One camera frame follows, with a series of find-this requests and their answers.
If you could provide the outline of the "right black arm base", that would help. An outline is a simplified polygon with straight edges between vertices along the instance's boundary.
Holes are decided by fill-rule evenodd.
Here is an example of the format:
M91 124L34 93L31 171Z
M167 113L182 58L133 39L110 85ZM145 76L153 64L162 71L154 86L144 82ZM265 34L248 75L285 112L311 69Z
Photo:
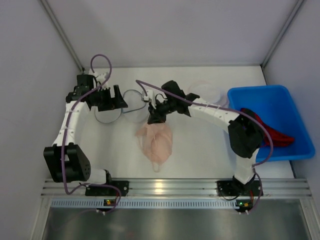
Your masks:
M219 197L227 200L235 200L238 197L258 197L263 195L262 184L256 180L256 174L243 184L235 177L229 180L217 181L217 192Z

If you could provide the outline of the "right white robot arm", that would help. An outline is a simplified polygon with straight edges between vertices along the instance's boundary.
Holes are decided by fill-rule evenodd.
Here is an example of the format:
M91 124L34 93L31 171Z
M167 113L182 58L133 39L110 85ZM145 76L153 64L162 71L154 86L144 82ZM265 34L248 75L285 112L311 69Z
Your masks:
M230 147L236 155L233 178L243 185L252 181L255 176L253 166L264 139L261 124L252 112L207 103L197 94L185 94L173 80L163 84L159 90L165 94L163 101L156 99L153 90L145 90L142 97L149 104L148 124L165 123L167 115L175 112L214 124L228 134Z

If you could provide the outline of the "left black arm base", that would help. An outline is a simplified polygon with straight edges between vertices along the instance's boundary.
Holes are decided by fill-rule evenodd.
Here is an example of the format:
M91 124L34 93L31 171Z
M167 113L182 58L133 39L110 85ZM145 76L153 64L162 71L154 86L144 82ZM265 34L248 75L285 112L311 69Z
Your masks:
M85 189L87 197L125 197L129 192L130 182L128 180L112 180L108 187L104 185L91 184Z

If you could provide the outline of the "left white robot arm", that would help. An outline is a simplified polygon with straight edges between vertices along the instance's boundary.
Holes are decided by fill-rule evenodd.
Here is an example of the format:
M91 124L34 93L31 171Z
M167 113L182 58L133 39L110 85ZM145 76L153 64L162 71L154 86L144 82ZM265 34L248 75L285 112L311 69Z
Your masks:
M65 98L65 115L56 139L44 148L43 156L56 183L110 184L111 174L94 165L80 147L83 130L94 113L98 122L117 120L128 104L118 85L108 87L110 73L79 74L73 91Z

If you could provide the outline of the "pink beige bra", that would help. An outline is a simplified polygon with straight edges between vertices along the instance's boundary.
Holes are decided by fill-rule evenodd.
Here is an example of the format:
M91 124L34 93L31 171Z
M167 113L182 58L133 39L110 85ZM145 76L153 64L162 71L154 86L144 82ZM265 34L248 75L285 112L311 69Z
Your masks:
M173 132L166 123L145 123L135 133L138 145L151 162L152 170L159 173L162 165L172 155Z

